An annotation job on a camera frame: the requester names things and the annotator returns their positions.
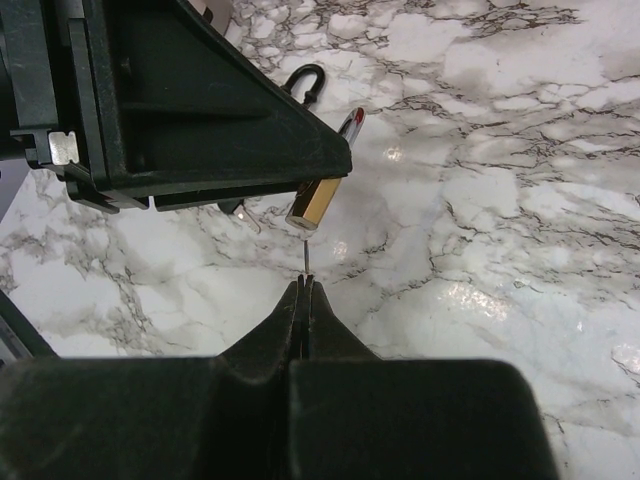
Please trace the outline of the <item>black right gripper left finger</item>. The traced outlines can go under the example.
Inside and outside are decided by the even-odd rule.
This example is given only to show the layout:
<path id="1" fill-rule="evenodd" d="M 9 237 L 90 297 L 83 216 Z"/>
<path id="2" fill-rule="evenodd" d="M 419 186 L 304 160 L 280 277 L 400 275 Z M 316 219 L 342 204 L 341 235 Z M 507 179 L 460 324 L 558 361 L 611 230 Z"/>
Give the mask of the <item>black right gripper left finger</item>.
<path id="1" fill-rule="evenodd" d="M 62 358 L 1 301 L 5 479 L 270 479 L 305 284 L 214 357 Z"/>

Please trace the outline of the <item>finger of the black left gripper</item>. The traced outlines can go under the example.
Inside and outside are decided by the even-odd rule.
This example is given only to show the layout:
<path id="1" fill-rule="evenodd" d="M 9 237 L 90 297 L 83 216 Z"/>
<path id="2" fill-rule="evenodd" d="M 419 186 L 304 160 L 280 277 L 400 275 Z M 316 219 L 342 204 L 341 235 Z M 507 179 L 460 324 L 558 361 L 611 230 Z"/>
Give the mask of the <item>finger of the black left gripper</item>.
<path id="1" fill-rule="evenodd" d="M 352 169 L 347 142 L 269 80 L 187 1 L 88 1 L 84 21 L 115 199 L 293 191 Z"/>

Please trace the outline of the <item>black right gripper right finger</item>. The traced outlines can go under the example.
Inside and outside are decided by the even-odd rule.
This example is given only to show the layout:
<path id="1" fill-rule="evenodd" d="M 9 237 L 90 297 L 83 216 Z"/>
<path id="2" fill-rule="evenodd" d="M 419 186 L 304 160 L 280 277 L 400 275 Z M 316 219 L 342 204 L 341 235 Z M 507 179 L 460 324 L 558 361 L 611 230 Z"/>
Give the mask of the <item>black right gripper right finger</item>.
<path id="1" fill-rule="evenodd" d="M 555 479 L 533 391 L 498 360 L 378 358 L 305 286 L 289 367 L 294 479 Z"/>

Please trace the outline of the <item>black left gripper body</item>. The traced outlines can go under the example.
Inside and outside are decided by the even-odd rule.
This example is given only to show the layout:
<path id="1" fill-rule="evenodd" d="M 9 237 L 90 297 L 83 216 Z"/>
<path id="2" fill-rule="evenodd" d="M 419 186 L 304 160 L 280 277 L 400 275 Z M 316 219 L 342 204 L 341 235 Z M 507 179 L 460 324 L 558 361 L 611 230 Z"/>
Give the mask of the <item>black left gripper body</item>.
<path id="1" fill-rule="evenodd" d="M 105 213 L 146 210 L 146 197 L 98 189 L 103 139 L 79 1 L 1 4 L 1 158 L 23 158 Z"/>

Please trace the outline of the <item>brass padlock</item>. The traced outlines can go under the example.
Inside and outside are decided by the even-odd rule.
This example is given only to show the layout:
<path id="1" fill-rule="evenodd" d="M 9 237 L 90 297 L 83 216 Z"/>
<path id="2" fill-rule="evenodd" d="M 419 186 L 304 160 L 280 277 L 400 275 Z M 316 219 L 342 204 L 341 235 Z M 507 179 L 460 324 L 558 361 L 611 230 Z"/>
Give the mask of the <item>brass padlock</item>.
<path id="1" fill-rule="evenodd" d="M 362 107 L 355 108 L 345 118 L 338 133 L 352 150 L 364 124 L 366 113 Z M 336 191 L 340 178 L 314 180 L 303 184 L 285 218 L 287 224 L 306 232 L 315 231 L 320 225 Z"/>

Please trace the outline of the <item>small silver key with ring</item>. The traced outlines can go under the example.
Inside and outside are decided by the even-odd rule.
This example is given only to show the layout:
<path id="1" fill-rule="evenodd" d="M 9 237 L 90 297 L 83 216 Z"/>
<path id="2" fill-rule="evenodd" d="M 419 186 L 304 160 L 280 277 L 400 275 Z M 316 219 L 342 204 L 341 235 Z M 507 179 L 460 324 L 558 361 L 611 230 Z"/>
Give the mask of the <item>small silver key with ring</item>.
<path id="1" fill-rule="evenodd" d="M 308 238 L 303 239 L 303 261 L 304 261 L 304 275 L 309 277 L 312 275 L 311 268 L 311 250 Z"/>

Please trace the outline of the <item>black head key bunch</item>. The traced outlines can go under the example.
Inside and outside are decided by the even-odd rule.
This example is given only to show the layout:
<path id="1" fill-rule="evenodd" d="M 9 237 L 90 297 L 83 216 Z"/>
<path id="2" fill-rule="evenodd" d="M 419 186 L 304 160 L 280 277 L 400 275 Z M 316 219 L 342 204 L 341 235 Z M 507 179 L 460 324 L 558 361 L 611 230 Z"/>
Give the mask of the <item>black head key bunch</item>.
<path id="1" fill-rule="evenodd" d="M 217 203 L 219 210 L 227 216 L 233 216 L 246 223 L 256 234 L 261 232 L 261 227 L 244 206 L 243 199 L 223 200 Z"/>

